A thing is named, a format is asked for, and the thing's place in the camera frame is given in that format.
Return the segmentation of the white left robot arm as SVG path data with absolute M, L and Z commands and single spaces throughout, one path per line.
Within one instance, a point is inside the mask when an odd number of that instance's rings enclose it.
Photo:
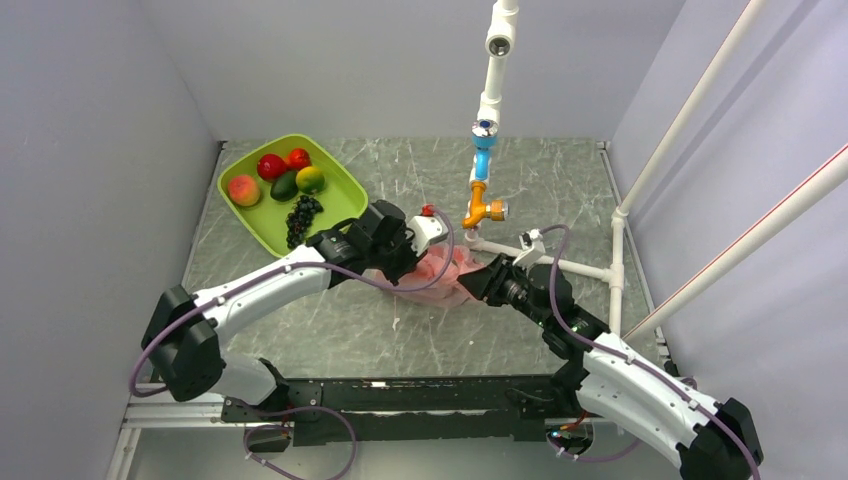
M 406 217 L 378 200 L 360 217 L 315 233 L 236 280 L 194 293 L 181 285 L 166 290 L 142 339 L 142 358 L 177 402 L 216 393 L 248 404 L 261 419 L 275 419 L 286 409 L 289 385 L 270 361 L 228 353 L 234 336 L 295 300 L 360 280 L 370 269 L 396 285 L 430 246 L 450 235 L 437 214 Z

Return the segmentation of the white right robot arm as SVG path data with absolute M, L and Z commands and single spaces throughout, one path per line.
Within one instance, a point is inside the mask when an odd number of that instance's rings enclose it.
M 510 306 L 541 328 L 545 344 L 565 362 L 550 379 L 560 413 L 585 410 L 615 422 L 684 479 L 760 478 L 764 453 L 750 410 L 648 362 L 575 302 L 562 273 L 547 265 L 525 269 L 499 255 L 458 281 L 475 299 Z

